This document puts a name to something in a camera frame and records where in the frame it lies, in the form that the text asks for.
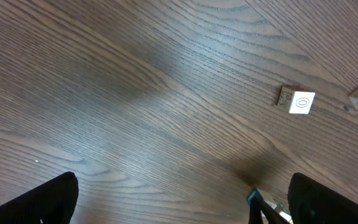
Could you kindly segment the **blue letter block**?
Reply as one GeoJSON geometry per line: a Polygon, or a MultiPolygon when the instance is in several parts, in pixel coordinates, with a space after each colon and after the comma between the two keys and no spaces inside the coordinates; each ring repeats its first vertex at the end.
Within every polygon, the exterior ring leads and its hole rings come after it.
{"type": "Polygon", "coordinates": [[[253,188],[246,198],[250,208],[248,224],[293,224],[290,212],[270,194],[253,188]]]}

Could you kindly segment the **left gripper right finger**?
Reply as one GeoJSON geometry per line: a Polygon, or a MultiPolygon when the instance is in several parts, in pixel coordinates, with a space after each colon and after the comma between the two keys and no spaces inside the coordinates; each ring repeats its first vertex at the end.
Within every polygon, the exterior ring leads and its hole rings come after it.
{"type": "Polygon", "coordinates": [[[287,199],[294,224],[358,224],[357,203],[304,174],[293,174],[287,199]]]}

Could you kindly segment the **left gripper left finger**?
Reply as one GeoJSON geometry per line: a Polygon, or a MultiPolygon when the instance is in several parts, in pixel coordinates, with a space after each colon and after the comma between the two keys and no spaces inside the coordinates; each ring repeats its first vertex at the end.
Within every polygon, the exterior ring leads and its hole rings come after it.
{"type": "Polygon", "coordinates": [[[78,200],[74,173],[58,177],[0,206],[0,223],[69,224],[78,200]]]}

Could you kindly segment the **white block green pattern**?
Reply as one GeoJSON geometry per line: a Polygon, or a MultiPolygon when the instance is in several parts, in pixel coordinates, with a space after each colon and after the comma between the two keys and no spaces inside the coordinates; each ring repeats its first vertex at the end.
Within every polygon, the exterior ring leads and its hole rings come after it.
{"type": "Polygon", "coordinates": [[[282,86],[277,107],[290,114],[309,114],[316,93],[297,86],[282,86]]]}

